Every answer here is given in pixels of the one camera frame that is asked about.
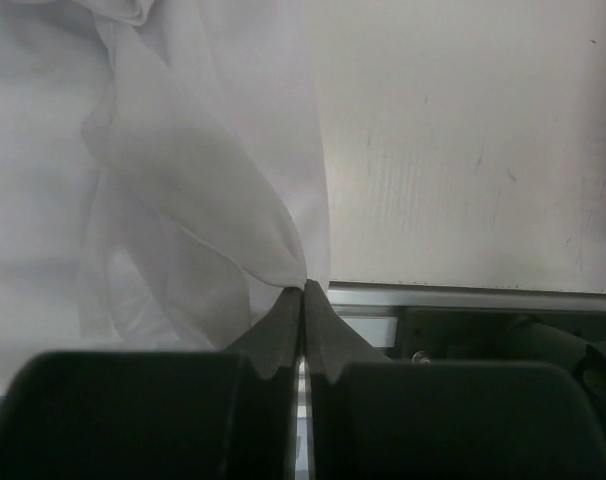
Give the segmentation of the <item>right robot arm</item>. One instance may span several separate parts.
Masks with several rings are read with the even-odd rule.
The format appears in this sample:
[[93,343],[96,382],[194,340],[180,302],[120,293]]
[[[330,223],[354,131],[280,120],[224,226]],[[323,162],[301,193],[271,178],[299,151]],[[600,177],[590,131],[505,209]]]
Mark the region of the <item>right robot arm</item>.
[[606,479],[606,312],[395,309],[315,282],[221,351],[54,351],[0,400],[0,479]]

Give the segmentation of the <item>white t-shirt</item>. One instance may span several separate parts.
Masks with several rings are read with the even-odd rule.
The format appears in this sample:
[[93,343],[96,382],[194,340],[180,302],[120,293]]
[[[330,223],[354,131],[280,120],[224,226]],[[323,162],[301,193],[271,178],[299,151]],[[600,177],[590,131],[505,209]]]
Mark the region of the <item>white t-shirt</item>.
[[47,350],[218,350],[330,277],[299,1],[0,1],[0,395]]

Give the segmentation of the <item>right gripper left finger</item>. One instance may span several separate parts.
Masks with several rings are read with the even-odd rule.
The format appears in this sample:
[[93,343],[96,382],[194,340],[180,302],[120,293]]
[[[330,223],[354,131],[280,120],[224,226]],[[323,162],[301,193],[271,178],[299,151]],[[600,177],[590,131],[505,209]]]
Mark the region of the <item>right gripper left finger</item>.
[[59,351],[0,404],[0,479],[290,479],[302,294],[219,353]]

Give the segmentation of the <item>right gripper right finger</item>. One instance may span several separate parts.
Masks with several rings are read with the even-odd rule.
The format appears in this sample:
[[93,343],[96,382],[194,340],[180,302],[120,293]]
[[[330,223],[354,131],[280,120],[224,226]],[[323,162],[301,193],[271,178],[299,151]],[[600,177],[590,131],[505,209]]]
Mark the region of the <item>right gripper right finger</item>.
[[377,347],[306,286],[315,479],[606,479],[606,339],[541,311],[412,309]]

